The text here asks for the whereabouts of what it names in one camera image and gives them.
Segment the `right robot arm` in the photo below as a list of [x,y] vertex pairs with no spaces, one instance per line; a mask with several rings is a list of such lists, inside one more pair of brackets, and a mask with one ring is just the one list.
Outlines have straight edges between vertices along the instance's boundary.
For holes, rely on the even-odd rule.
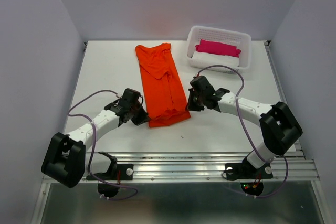
[[[275,156],[283,156],[303,134],[297,119],[283,102],[274,105],[259,103],[238,97],[223,88],[216,91],[213,88],[206,91],[190,88],[186,109],[203,111],[205,108],[237,116],[253,148],[243,161],[229,165],[229,176],[255,176]],[[258,146],[248,135],[245,120],[260,128],[263,142]]]

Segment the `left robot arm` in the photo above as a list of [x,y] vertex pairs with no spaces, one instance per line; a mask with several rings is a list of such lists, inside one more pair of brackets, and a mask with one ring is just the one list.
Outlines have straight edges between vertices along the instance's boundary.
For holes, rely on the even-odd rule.
[[89,158],[86,151],[107,133],[127,121],[141,125],[150,120],[147,111],[138,100],[118,99],[88,123],[69,132],[52,136],[41,172],[68,188],[75,187],[82,177],[88,175]]

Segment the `orange t shirt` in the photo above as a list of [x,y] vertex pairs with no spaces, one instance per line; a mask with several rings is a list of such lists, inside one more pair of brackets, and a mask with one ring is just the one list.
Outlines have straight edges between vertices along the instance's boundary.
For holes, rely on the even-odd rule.
[[171,44],[155,47],[138,45],[139,62],[149,127],[166,127],[188,120],[186,95],[172,57]]

